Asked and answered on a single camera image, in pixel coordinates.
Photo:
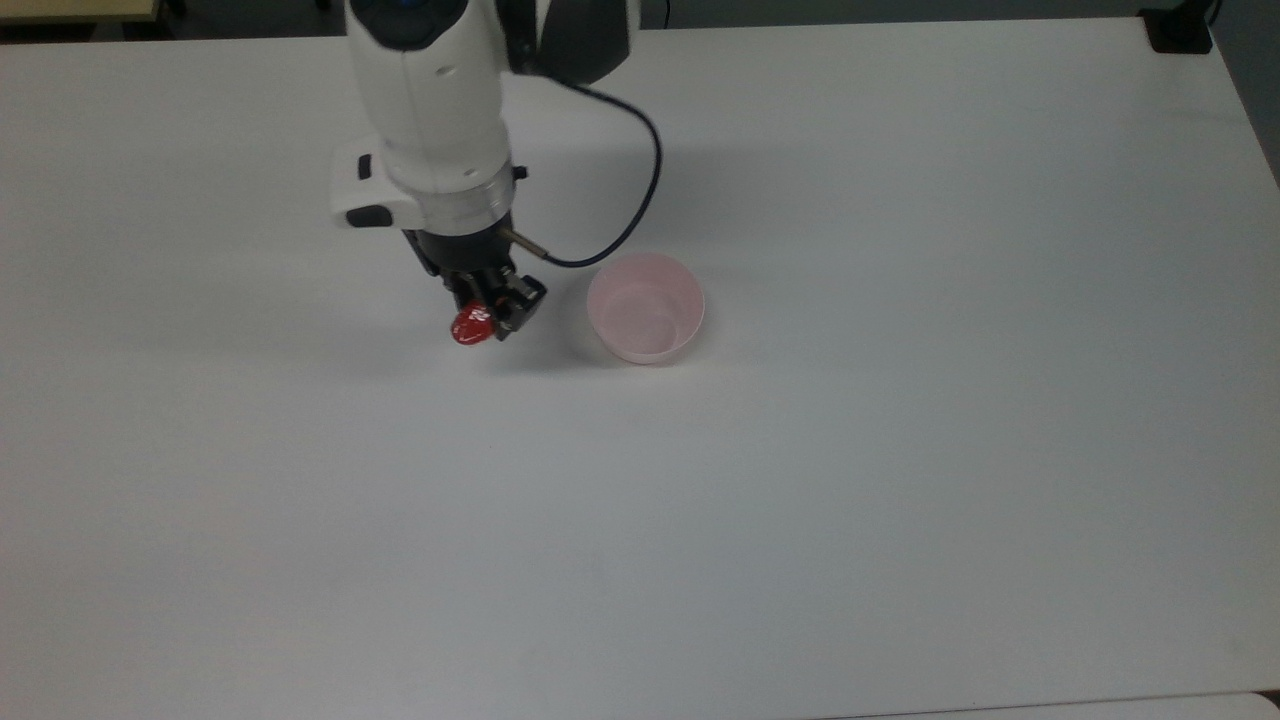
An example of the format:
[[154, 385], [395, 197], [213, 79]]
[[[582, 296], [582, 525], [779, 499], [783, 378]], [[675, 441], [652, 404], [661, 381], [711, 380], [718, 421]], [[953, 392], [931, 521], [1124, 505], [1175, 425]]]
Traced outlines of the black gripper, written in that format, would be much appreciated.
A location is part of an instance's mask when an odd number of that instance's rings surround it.
[[512, 215], [506, 215], [471, 234], [402, 231], [426, 273], [453, 295], [458, 313], [477, 306], [492, 314], [498, 341], [521, 331], [548, 295], [540, 281], [516, 272], [509, 256], [512, 242], [502, 234], [513, 228]]

